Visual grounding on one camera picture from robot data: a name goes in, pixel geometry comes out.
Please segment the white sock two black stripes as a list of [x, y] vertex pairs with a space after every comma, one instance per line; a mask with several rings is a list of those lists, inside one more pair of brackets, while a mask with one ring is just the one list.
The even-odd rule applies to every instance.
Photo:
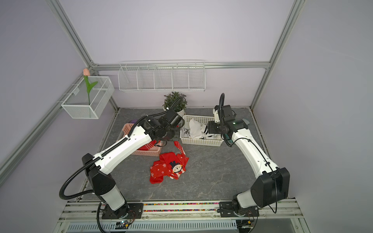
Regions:
[[194, 119], [189, 121], [189, 137], [192, 139], [201, 138], [201, 123]]

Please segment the white sport sock grey toe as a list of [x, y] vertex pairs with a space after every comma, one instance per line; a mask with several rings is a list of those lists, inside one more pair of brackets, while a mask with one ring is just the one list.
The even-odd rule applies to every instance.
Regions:
[[211, 134], [208, 132], [208, 126], [205, 124], [201, 125], [201, 137], [211, 137]]

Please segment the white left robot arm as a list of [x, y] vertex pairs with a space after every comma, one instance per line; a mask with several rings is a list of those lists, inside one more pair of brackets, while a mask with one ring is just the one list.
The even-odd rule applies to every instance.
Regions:
[[[125, 218], [130, 212], [128, 202], [118, 189], [111, 172], [134, 151], [152, 141], [167, 141], [174, 137], [177, 125], [183, 120], [175, 108], [183, 100], [177, 98], [162, 113], [142, 116], [122, 139], [107, 149], [95, 154], [86, 154], [83, 166], [74, 172], [62, 185], [59, 197], [62, 200], [77, 198], [84, 194], [94, 193], [114, 214], [115, 218]], [[73, 195], [66, 195], [65, 190], [70, 182], [81, 172], [85, 172], [92, 186], [91, 190]]]

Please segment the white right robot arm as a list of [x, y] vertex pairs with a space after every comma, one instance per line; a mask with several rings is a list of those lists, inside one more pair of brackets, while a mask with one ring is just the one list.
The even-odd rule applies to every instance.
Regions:
[[252, 136], [247, 120], [236, 119], [230, 105], [224, 104], [222, 93], [219, 104], [214, 107], [214, 120], [207, 125], [208, 132], [219, 135], [228, 147], [237, 146], [250, 164], [255, 182], [245, 192], [233, 197], [232, 206], [236, 215], [242, 216], [251, 207], [269, 207], [277, 213], [278, 202], [288, 197], [290, 173], [280, 168]]

